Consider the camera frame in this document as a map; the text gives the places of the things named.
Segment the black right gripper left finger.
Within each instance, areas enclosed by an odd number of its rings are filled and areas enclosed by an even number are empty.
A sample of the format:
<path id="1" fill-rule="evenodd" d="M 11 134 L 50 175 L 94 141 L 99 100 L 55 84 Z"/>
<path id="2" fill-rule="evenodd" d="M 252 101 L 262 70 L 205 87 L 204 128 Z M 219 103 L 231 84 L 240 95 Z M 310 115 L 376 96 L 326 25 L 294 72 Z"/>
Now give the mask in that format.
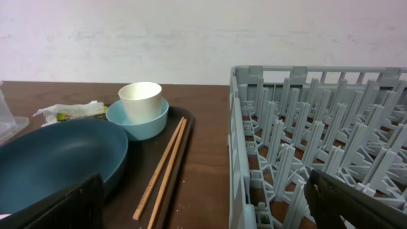
<path id="1" fill-rule="evenodd" d="M 1 229 L 102 228 L 104 182 L 93 174 L 1 219 Z"/>

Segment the pink cup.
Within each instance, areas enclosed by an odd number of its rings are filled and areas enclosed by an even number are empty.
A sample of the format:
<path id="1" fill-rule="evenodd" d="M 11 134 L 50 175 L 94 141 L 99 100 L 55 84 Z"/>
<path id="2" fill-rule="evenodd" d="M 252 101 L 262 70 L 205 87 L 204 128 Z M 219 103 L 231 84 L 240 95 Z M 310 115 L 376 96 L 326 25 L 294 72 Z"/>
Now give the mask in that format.
<path id="1" fill-rule="evenodd" d="M 0 215 L 0 219 L 3 219 L 3 218 L 6 218 L 6 217 L 8 217 L 8 216 L 10 216 L 11 214 L 1 214 Z"/>

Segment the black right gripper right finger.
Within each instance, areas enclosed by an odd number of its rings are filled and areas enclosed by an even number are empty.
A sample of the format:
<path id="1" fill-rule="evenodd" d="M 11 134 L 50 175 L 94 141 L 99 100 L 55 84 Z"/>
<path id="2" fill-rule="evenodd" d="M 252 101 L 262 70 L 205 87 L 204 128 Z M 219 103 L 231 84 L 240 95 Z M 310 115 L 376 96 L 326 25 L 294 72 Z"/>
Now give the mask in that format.
<path id="1" fill-rule="evenodd" d="M 311 171 L 304 194 L 318 229 L 345 228 L 344 220 L 358 229 L 406 229 L 404 213 L 320 170 Z"/>

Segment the dark blue plate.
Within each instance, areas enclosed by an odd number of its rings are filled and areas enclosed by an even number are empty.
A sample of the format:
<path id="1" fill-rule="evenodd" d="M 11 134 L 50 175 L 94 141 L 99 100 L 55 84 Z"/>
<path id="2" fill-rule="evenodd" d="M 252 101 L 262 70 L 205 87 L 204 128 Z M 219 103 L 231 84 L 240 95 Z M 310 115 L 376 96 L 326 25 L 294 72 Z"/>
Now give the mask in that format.
<path id="1" fill-rule="evenodd" d="M 13 214 L 100 174 L 104 194 L 118 184 L 128 137 L 109 121 L 83 119 L 39 128 L 1 146 L 1 213 Z"/>

